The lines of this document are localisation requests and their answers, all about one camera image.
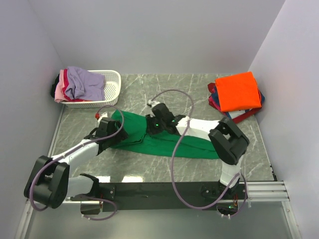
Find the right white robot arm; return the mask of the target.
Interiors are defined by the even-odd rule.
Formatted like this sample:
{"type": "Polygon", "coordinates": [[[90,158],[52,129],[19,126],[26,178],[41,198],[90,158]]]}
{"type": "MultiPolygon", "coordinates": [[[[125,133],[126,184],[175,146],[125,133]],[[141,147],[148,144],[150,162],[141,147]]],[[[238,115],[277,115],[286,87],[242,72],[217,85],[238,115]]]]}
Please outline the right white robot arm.
{"type": "Polygon", "coordinates": [[[219,194],[225,199],[236,193],[240,177],[241,161],[249,145],[248,137],[228,117],[222,120],[200,120],[176,115],[164,103],[149,101],[152,115],[146,116],[150,135],[167,132],[171,135],[192,136],[210,141],[222,161],[219,194]]]}

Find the green t shirt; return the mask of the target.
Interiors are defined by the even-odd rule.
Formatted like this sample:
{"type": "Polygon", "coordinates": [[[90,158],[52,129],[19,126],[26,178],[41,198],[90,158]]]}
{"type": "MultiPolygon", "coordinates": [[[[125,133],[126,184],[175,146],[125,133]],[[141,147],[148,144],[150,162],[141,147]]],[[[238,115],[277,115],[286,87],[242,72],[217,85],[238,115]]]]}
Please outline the green t shirt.
{"type": "MultiPolygon", "coordinates": [[[[141,154],[170,157],[174,147],[179,140],[178,135],[172,135],[163,131],[156,135],[146,133],[146,117],[126,111],[115,111],[112,119],[124,122],[124,129],[129,137],[120,142],[112,149],[121,149],[141,154]]],[[[218,159],[218,155],[210,141],[205,139],[185,136],[175,157],[195,158],[195,159],[218,159]]]]}

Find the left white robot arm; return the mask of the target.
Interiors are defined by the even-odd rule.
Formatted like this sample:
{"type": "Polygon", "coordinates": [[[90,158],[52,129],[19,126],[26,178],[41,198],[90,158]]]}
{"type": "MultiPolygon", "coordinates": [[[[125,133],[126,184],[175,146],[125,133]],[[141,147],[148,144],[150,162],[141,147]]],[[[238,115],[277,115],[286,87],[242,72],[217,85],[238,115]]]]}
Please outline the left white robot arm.
{"type": "Polygon", "coordinates": [[[120,120],[101,117],[98,127],[71,149],[52,157],[37,158],[24,189],[24,196],[32,203],[55,209],[66,198],[83,195],[88,200],[100,198],[99,179],[83,173],[71,173],[87,160],[128,138],[120,120]]]}

